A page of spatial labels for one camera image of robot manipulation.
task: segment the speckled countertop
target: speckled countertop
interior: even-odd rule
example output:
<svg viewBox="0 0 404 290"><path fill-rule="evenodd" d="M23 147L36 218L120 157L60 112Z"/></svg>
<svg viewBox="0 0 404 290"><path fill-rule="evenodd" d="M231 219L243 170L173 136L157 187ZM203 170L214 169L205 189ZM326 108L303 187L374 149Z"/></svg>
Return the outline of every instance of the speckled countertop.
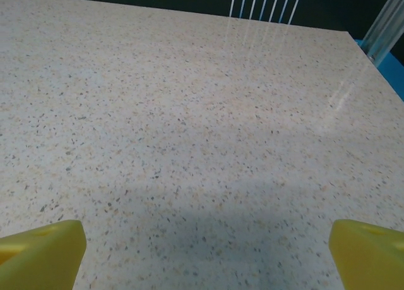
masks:
<svg viewBox="0 0 404 290"><path fill-rule="evenodd" d="M0 0L0 234L82 221L75 289L341 290L404 230L404 105L346 32Z"/></svg>

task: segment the yellow plastic part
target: yellow plastic part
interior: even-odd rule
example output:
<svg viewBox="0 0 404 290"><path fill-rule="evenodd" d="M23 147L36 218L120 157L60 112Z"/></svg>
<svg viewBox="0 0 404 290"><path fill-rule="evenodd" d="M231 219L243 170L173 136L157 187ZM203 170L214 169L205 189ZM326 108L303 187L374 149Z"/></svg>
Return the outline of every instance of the yellow plastic part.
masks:
<svg viewBox="0 0 404 290"><path fill-rule="evenodd" d="M329 246L345 290L404 290L403 232L337 220Z"/></svg>
<svg viewBox="0 0 404 290"><path fill-rule="evenodd" d="M1 238L0 289L72 290L85 250L80 221Z"/></svg>

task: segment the table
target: table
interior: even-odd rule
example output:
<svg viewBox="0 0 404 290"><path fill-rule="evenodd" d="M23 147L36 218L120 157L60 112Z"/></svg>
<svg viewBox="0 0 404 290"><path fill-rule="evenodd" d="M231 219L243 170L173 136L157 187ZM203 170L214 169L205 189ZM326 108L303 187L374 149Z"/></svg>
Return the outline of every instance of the table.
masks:
<svg viewBox="0 0 404 290"><path fill-rule="evenodd" d="M2 236L82 221L75 289L343 289L404 230L404 106L346 32L1 0Z"/></svg>

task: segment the blue panel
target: blue panel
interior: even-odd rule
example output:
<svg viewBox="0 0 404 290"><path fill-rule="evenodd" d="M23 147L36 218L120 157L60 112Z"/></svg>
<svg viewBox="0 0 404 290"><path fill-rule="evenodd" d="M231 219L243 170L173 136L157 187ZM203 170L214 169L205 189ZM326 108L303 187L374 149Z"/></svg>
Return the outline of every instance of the blue panel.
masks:
<svg viewBox="0 0 404 290"><path fill-rule="evenodd" d="M362 41L356 40L356 42L360 45ZM392 53L389 53L379 65L378 70L404 101L404 66Z"/></svg>

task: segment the dark green wall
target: dark green wall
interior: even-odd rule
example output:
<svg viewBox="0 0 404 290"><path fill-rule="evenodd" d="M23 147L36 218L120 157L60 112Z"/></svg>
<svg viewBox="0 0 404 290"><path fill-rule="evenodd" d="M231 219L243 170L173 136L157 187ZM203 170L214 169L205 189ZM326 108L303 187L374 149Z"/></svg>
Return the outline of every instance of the dark green wall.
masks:
<svg viewBox="0 0 404 290"><path fill-rule="evenodd" d="M94 0L110 3L148 6L154 8L175 9L227 16L231 0ZM242 0L235 0L234 11L239 11ZM253 0L246 0L245 13ZM346 30L355 39L363 39L366 31L373 23L380 9L387 0L300 0L296 10L293 24L307 27L328 28L333 30ZM292 5L288 5L285 15L288 16ZM282 5L275 10L274 19L278 19ZM268 19L270 9L264 13ZM253 18L258 19L259 9L255 9ZM392 53L404 64L404 38L402 37L392 50Z"/></svg>

